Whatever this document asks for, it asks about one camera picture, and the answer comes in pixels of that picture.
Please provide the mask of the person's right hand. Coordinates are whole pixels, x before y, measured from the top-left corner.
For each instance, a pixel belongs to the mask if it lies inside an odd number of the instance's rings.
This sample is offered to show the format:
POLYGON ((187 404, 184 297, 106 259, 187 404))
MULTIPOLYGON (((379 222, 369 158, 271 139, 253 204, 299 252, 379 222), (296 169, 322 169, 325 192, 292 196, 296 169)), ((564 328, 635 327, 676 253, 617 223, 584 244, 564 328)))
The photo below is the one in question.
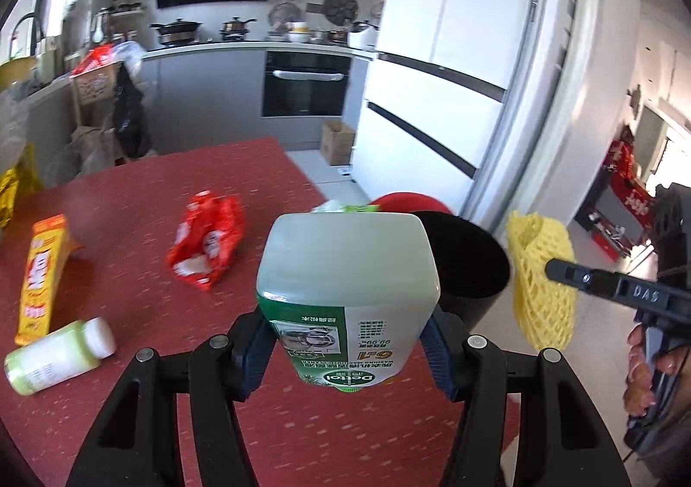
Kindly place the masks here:
MULTIPOLYGON (((623 395, 624 409, 629 416, 643 417, 656 404, 653 394, 653 372, 645 362, 644 332, 636 325, 629 334, 629 370, 623 395)), ((678 376, 675 394, 668 406, 668 419, 676 419, 690 409, 690 349, 679 348, 659 357, 657 369, 665 375, 678 376)))

